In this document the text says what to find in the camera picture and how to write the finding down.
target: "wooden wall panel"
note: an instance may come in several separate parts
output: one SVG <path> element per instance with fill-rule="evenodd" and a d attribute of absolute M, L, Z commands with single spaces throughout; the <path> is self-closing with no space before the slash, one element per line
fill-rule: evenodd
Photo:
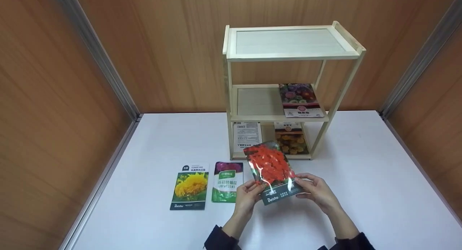
<path fill-rule="evenodd" d="M 330 25 L 368 50 L 340 109 L 379 109 L 452 0 L 79 0 L 141 112 L 225 111 L 221 48 L 231 27 Z M 329 105 L 348 69 L 326 66 Z M 233 66 L 236 84 L 309 81 L 319 62 Z"/>
<path fill-rule="evenodd" d="M 0 0 L 0 249 L 58 249 L 129 122 L 56 0 Z"/>
<path fill-rule="evenodd" d="M 462 218 L 462 27 L 391 115 L 390 122 Z"/>

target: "hand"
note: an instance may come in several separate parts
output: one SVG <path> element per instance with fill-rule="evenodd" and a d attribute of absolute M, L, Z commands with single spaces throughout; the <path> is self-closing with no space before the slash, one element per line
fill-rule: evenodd
<path fill-rule="evenodd" d="M 342 209 L 337 197 L 323 179 L 310 173 L 300 173 L 295 177 L 295 182 L 305 191 L 305 193 L 297 194 L 296 197 L 314 201 L 329 217 L 338 239 L 353 239 L 359 234 L 358 228 Z"/>
<path fill-rule="evenodd" d="M 305 193 L 297 194 L 297 198 L 314 201 L 322 212 L 327 215 L 342 209 L 337 197 L 323 179 L 310 173 L 300 173 L 296 176 L 295 182 L 302 186 L 305 191 Z"/>
<path fill-rule="evenodd" d="M 254 212 L 255 204 L 261 200 L 260 193 L 264 188 L 265 185 L 258 186 L 253 179 L 238 186 L 236 189 L 236 206 L 234 207 L 233 215 L 249 221 Z"/>
<path fill-rule="evenodd" d="M 258 186 L 255 180 L 248 181 L 236 189 L 236 206 L 231 218 L 223 226 L 222 230 L 228 236 L 239 240 L 245 225 L 249 222 L 254 212 L 255 204 L 261 199 L 259 194 L 265 186 Z"/>

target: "orange flower packet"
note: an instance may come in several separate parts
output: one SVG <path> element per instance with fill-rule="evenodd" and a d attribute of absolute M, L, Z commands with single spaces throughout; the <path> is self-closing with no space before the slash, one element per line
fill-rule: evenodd
<path fill-rule="evenodd" d="M 295 173 L 275 141 L 264 142 L 244 149 L 257 184 L 266 184 L 261 193 L 265 205 L 302 192 L 295 183 Z"/>

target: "shelf board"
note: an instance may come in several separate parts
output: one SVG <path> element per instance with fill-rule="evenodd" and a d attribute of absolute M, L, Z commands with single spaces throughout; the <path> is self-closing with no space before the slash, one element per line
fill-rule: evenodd
<path fill-rule="evenodd" d="M 228 61 L 348 60 L 359 53 L 333 25 L 229 28 Z"/>
<path fill-rule="evenodd" d="M 324 117 L 286 117 L 282 108 L 278 84 L 251 84 L 232 86 L 231 122 L 327 122 Z"/>
<path fill-rule="evenodd" d="M 263 142 L 276 140 L 276 133 L 274 131 L 273 122 L 261 122 L 261 138 Z M 308 151 L 311 151 L 310 140 L 308 130 L 303 127 L 303 133 L 305 134 L 305 141 L 307 141 Z M 310 160 L 310 154 L 286 154 L 288 160 Z M 233 159 L 246 159 L 244 152 L 234 152 L 232 155 Z"/>

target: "wooden shelf unit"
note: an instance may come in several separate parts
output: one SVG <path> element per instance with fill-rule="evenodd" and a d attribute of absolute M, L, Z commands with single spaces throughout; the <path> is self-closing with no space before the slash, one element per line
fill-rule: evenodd
<path fill-rule="evenodd" d="M 275 140 L 274 122 L 323 122 L 312 146 L 307 139 L 307 130 L 304 129 L 310 154 L 286 155 L 288 159 L 312 159 L 361 64 L 365 51 L 366 49 L 337 21 L 332 25 L 315 26 L 230 28 L 227 25 L 223 42 L 223 72 L 230 158 L 245 158 L 243 152 L 234 152 L 234 122 L 260 122 L 263 141 Z M 317 80 L 313 84 L 315 92 L 327 60 L 356 60 L 328 113 L 319 101 L 324 113 L 322 118 L 285 117 L 278 84 L 232 83 L 232 62 L 295 60 L 322 60 Z"/>

